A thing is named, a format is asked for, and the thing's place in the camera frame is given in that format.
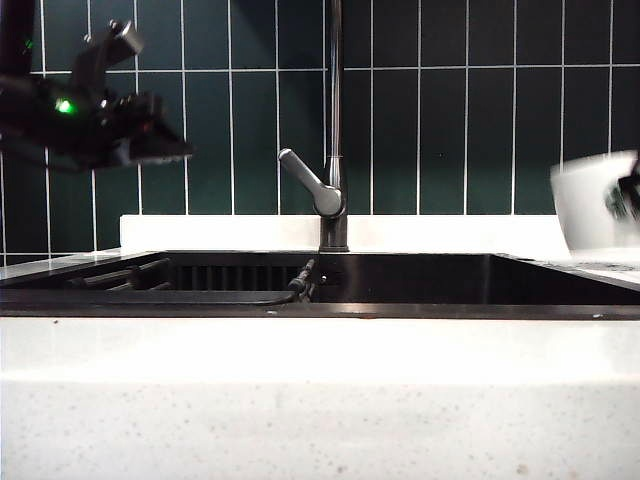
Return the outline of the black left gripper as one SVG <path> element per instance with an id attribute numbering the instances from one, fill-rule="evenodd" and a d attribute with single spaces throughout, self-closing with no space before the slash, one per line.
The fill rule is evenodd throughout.
<path id="1" fill-rule="evenodd" d="M 29 77 L 36 119 L 33 139 L 69 155 L 81 170 L 163 164 L 195 149 L 165 122 L 164 102 L 153 92 L 120 95 L 103 75 L 62 81 Z"/>

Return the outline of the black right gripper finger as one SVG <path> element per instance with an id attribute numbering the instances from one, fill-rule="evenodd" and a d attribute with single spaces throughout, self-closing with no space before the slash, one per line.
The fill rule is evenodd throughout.
<path id="1" fill-rule="evenodd" d="M 639 202 L 639 160 L 636 160 L 628 175 L 617 180 L 617 186 L 629 202 Z"/>

